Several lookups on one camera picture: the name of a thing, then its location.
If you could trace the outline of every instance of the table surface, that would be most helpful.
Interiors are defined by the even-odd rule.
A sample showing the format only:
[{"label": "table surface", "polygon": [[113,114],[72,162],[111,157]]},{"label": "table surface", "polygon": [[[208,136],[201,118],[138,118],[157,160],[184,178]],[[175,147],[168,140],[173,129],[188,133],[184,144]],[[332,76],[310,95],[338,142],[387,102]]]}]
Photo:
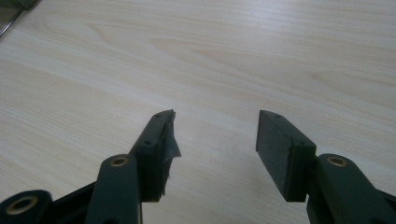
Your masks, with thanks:
[{"label": "table surface", "polygon": [[41,0],[0,39],[0,200],[95,180],[173,108],[146,223],[308,223],[255,151],[259,111],[396,194],[396,2]]}]

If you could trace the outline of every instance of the light wooden table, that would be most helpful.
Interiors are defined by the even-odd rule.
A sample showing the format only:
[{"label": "light wooden table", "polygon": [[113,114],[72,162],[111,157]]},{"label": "light wooden table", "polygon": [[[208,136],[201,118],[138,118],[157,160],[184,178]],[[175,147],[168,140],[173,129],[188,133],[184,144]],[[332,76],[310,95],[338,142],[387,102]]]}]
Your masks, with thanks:
[{"label": "light wooden table", "polygon": [[260,109],[396,194],[396,2],[42,0],[0,39],[0,200],[54,199],[173,108],[145,223],[308,223],[255,152]]}]

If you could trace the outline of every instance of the wood grain surface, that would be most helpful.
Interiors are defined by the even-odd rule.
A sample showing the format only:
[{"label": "wood grain surface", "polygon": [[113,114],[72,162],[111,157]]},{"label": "wood grain surface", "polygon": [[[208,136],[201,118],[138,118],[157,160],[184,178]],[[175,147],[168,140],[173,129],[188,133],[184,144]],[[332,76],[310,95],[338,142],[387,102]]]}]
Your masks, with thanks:
[{"label": "wood grain surface", "polygon": [[396,194],[396,2],[41,0],[0,39],[0,200],[58,199],[175,109],[145,223],[308,223],[255,152],[259,111]]}]

